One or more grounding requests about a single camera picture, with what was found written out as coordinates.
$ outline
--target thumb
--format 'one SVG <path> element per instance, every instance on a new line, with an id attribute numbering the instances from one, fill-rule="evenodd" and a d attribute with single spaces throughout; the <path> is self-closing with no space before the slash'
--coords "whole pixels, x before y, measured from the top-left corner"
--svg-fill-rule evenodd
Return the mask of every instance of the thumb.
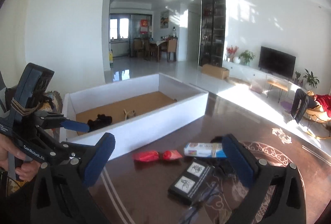
<path id="1" fill-rule="evenodd" d="M 0 134 L 0 148 L 5 149 L 6 151 L 14 155 L 16 158 L 25 160 L 26 155 L 22 151 L 20 151 L 7 136 L 4 136 L 2 134 Z"/>

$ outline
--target eyeglasses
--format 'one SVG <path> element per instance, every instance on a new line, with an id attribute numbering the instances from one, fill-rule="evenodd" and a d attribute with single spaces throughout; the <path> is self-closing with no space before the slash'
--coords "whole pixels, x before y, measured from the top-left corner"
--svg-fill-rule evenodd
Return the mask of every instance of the eyeglasses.
<path id="1" fill-rule="evenodd" d="M 183 214 L 179 220 L 179 224 L 191 224 L 193 223 L 197 216 L 197 212 L 207 203 L 210 203 L 213 198 L 217 195 L 223 194 L 217 188 L 218 184 L 212 182 L 204 191 L 200 194 L 197 201 L 195 201 Z"/>

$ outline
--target wooden table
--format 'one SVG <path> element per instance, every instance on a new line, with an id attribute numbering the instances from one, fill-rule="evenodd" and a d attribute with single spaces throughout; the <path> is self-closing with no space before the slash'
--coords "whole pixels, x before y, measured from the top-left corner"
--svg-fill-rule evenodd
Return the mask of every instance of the wooden table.
<path id="1" fill-rule="evenodd" d="M 282 93 L 283 91 L 286 91 L 288 92 L 288 85 L 285 86 L 283 84 L 280 84 L 276 81 L 272 81 L 272 80 L 267 80 L 267 83 L 270 84 L 269 86 L 269 90 L 268 90 L 268 93 L 267 93 L 267 98 L 269 96 L 269 92 L 272 90 L 272 88 L 275 86 L 276 88 L 279 89 L 279 97 L 278 97 L 278 102 L 280 101 L 280 98 L 282 97 Z"/>
<path id="2" fill-rule="evenodd" d="M 166 40 L 158 40 L 158 41 L 152 40 L 152 41 L 149 42 L 149 44 L 154 44 L 154 45 L 156 45 L 158 47 L 158 57 L 157 57 L 157 61 L 158 62 L 160 60 L 160 53 L 161 53 L 160 48 L 161 48 L 162 44 L 164 44 L 166 42 L 167 42 Z"/>
<path id="3" fill-rule="evenodd" d="M 95 186 L 89 188 L 95 202 L 112 224 L 178 224 L 188 207 L 167 196 L 190 160 L 166 163 L 134 163 L 136 152 L 177 149 L 183 154 L 188 142 L 210 142 L 219 135 L 232 133 L 257 158 L 276 166 L 294 162 L 302 176 L 306 196 L 307 224 L 313 224 L 331 199 L 331 158 L 296 135 L 276 124 L 220 97 L 211 95 L 206 115 L 143 146 L 109 161 Z M 247 189 L 235 174 L 213 176 L 221 193 L 205 204 L 191 224 L 212 224 L 219 214 L 234 210 Z M 273 190 L 270 189 L 254 224 L 261 220 Z"/>

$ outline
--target blue gripper pad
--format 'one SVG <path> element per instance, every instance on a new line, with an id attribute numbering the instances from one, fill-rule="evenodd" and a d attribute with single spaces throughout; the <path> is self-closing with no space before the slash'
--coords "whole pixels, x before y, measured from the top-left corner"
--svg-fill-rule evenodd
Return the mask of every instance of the blue gripper pad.
<path id="1" fill-rule="evenodd" d="M 231 166 L 236 171 L 241 184 L 250 188 L 254 183 L 254 170 L 241 153 L 238 145 L 227 135 L 222 139 L 222 147 Z"/>
<path id="2" fill-rule="evenodd" d="M 87 133 L 90 130 L 90 126 L 82 122 L 74 122 L 72 120 L 65 120 L 61 122 L 61 126 L 67 130 Z"/>
<path id="3" fill-rule="evenodd" d="M 84 171 L 83 184 L 86 187 L 93 186 L 97 182 L 103 167 L 115 149 L 115 137 L 105 133 L 95 147 L 97 150 Z"/>

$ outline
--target toothpaste box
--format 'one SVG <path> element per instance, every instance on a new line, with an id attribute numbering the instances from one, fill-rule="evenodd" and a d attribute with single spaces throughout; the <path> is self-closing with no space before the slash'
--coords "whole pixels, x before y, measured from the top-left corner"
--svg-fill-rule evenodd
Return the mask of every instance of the toothpaste box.
<path id="1" fill-rule="evenodd" d="M 204 158 L 226 158 L 221 143 L 188 143 L 184 155 Z"/>

